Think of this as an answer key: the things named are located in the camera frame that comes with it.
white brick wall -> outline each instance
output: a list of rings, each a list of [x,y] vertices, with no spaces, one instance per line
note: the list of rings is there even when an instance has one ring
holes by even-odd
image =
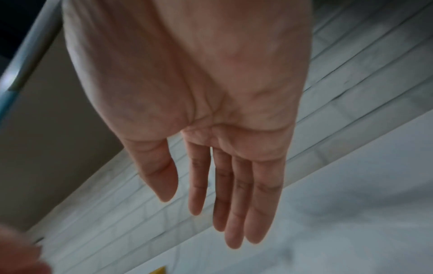
[[[317,10],[286,186],[433,108],[431,2],[342,0]],[[203,213],[192,217],[181,136],[169,146],[180,177],[171,202],[158,200],[123,151],[29,230],[45,238],[55,274],[123,274],[211,227],[214,164]]]

metal rail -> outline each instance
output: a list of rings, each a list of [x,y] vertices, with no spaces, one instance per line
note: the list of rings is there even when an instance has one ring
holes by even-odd
[[[61,0],[47,0],[0,78],[0,122],[62,27]]]

skin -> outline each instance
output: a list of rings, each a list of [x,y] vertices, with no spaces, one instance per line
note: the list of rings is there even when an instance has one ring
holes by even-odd
[[[227,245],[262,241],[274,219],[309,63],[307,0],[67,0],[67,48],[84,90],[162,201],[190,158],[201,213],[216,166],[213,223]]]
[[[0,274],[51,274],[51,268],[40,256],[40,247],[18,232],[0,226]]]

yellow object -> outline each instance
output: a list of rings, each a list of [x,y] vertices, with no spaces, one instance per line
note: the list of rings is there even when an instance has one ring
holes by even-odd
[[[157,270],[151,272],[150,274],[166,274],[166,268],[161,267],[160,269],[157,269]]]

finger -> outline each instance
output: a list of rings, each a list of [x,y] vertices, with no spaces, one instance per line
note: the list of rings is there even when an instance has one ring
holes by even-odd
[[[253,194],[253,168],[250,161],[233,157],[234,187],[225,232],[226,243],[237,249],[244,240],[244,223]]]
[[[199,215],[206,199],[207,178],[211,166],[210,147],[185,142],[189,156],[189,203],[192,215]]]
[[[254,193],[245,221],[245,236],[251,243],[261,242],[275,217],[284,183],[286,159],[253,163]]]
[[[41,248],[23,235],[0,226],[0,270],[10,272],[32,265],[39,260]]]
[[[213,148],[215,162],[216,199],[213,208],[213,226],[217,231],[226,229],[233,192],[233,168],[231,156],[221,149]]]
[[[153,189],[161,201],[171,200],[176,194],[178,177],[167,140],[151,142],[122,140],[122,143],[146,184]]]
[[[51,267],[44,262],[37,262],[27,268],[14,271],[13,274],[51,274]]]

